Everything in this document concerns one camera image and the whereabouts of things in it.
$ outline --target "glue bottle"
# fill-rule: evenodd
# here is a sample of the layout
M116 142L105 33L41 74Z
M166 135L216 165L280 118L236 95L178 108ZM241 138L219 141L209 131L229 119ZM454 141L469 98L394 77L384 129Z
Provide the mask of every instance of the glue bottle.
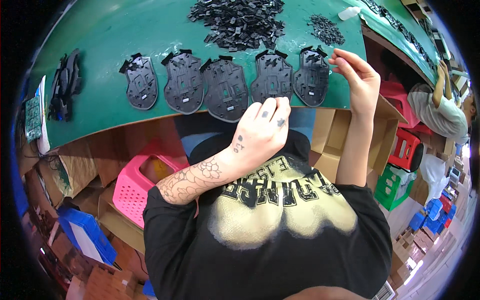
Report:
M345 21L359 14L360 10L361 8L358 6L348 7L344 11L339 12L338 17L340 18L340 20Z

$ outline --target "black plastic mouse base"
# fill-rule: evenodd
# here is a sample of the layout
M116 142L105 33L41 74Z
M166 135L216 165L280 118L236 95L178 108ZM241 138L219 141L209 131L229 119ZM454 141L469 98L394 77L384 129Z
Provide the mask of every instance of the black plastic mouse base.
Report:
M325 100L328 89L327 55L312 46L300 52L300 69L293 75L293 89L297 96L309 107L318 107Z
M209 59L200 71L208 85L204 97L208 112L217 119L235 123L248 108L248 89L243 68L231 60L231 56Z
M268 50L255 57L257 78L250 85L250 93L254 102L264 103L268 98L292 98L293 68L285 61L286 54Z
M155 72L149 57L140 53L132 55L119 70L127 76L127 98L137 109L147 110L153 106L157 98Z
M201 59L194 57L191 50L180 50L175 55L170 53L162 64L168 73L163 90L168 106L184 115L193 114L202 105L204 96Z

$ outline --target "pink plastic stool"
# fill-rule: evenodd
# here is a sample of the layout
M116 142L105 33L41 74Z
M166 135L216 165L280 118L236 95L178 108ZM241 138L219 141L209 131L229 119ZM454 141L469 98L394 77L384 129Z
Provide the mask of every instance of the pink plastic stool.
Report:
M405 88L402 84L382 80L382 82L380 83L380 94L385 98L395 99L399 101L395 103L395 108L408 121L408 124L399 123L398 126L400 128L412 129L418 123L420 123L420 120L413 112L412 107L407 100L408 93L405 91Z
M141 172L140 166L151 156L156 156L167 166L173 169L173 173L189 166L187 157L171 157L162 151L162 144L158 139L152 139L150 143L140 151L120 172L113 203L115 207L127 216L140 228L144 227L143 212L147 203L148 190L155 183L147 179Z

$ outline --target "cable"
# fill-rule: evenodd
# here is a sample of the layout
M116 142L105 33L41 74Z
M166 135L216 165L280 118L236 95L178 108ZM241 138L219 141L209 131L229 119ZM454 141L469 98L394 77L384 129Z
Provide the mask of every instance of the cable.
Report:
M142 263L142 258L140 257L140 254L138 253L138 251L136 249L135 250L135 253L137 253L137 256L138 256L138 259L140 260L140 267L142 268L142 271L148 275L148 273L144 270L144 266L143 266L143 263Z

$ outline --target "green workbench mat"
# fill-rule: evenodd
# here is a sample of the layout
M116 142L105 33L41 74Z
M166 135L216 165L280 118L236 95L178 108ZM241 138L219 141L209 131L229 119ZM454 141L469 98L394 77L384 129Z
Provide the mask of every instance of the green workbench mat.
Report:
M244 68L247 85L256 78L255 55L265 50L248 49L229 53L216 44L204 43L209 27L203 22L191 22L186 15L195 0L82 0L77 1L52 31L38 55L32 70L33 83L47 76L46 105L50 101L51 82L60 57L73 49L81 51L80 68L83 81L81 93L74 98L73 116L70 122L47 121L50 148L66 144L80 137L123 124L176 114L163 96L167 83L166 68L160 63L168 53L179 49L191 49L202 59L216 59L218 55L232 55L234 62ZM277 49L287 53L287 62L294 70L300 66L300 50L322 45L330 55L333 47L323 45L311 35L307 26L311 14L322 14L334 23L345 36L340 46L366 59L361 33L360 18L344 22L337 14L349 5L342 0L286 1L276 20L286 22L285 36L277 40ZM158 80L158 99L147 111L134 109L125 95L127 80L119 68L125 59L137 52L150 56ZM304 106L297 96L292 106ZM347 81L333 73L322 107L349 108Z
M365 20L367 26L376 33L383 36L385 39L394 44L397 48L402 50L414 63L422 70L422 72L435 84L437 78L436 70L432 70L427 64L427 61L413 46L407 41L400 30L395 30L384 17L372 12L368 6L361 0L346 0L352 6L358 6L361 9L360 15ZM378 5L384 6L392 16L400 21L403 26L410 31L418 43L423 47L430 59L435 65L438 64L440 54L437 52L432 40L425 33L423 28L415 21L411 13L402 4L400 0L375 0Z

